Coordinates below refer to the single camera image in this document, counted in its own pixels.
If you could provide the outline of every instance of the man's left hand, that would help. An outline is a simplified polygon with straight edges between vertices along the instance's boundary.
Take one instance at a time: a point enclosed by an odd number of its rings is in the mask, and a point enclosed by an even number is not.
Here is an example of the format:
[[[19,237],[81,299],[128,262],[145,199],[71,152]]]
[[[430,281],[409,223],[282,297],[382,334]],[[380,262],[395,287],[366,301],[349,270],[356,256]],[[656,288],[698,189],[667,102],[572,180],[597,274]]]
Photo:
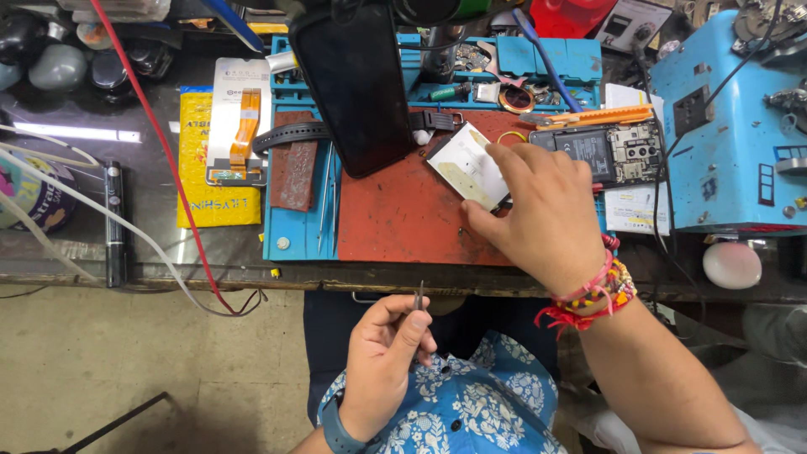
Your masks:
[[[415,310],[414,296],[394,295],[378,300],[353,328],[339,409],[350,436],[366,443],[390,422],[406,394],[416,352],[421,364],[431,366],[437,350],[431,323],[428,313]]]

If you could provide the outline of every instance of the blue floral shirt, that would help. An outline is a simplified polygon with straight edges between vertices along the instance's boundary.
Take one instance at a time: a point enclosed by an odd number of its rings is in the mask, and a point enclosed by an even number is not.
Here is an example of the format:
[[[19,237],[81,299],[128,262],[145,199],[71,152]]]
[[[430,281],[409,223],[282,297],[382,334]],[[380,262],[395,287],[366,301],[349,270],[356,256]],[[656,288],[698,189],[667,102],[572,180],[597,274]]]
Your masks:
[[[342,372],[317,411],[345,387]],[[379,433],[382,454],[529,452],[565,454],[550,429],[558,387],[512,338],[488,331],[469,360],[433,355],[418,365],[400,408]]]

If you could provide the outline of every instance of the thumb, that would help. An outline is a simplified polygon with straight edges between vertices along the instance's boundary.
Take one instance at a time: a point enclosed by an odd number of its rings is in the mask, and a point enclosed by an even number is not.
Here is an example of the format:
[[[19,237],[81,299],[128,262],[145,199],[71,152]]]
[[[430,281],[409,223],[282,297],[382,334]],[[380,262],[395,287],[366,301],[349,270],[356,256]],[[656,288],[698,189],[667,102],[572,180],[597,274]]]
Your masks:
[[[429,325],[432,324],[432,316],[422,310],[412,311],[406,320],[398,327],[398,334],[387,351],[390,358],[390,365],[394,371],[405,373],[409,370],[412,357],[415,356],[420,341]]]
[[[468,224],[473,230],[490,241],[501,236],[505,221],[483,208],[476,200],[463,200],[462,210],[468,215]]]

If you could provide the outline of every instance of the dark trousers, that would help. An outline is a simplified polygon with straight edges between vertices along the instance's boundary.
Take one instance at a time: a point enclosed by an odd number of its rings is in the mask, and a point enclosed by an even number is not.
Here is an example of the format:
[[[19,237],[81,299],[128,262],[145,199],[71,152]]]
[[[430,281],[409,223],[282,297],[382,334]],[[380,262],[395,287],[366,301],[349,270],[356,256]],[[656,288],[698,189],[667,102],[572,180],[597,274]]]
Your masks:
[[[558,380],[556,331],[533,324],[538,311],[549,301],[546,298],[469,296],[453,312],[433,317],[430,329],[437,341],[437,353],[468,359],[485,333],[494,330],[524,346]],[[349,292],[305,292],[303,323],[311,371],[308,417],[312,424],[316,423],[316,411],[328,387],[347,366],[350,331],[369,307],[354,301]]]

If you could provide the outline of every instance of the phone battery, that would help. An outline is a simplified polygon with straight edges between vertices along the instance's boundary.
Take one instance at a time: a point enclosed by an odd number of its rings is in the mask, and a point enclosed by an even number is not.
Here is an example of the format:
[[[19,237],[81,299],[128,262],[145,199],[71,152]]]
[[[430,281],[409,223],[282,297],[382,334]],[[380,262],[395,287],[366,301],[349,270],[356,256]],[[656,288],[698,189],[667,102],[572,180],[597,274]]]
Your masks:
[[[611,150],[605,139],[605,131],[558,134],[554,139],[557,151],[566,152],[575,161],[588,162],[594,183],[614,180]]]

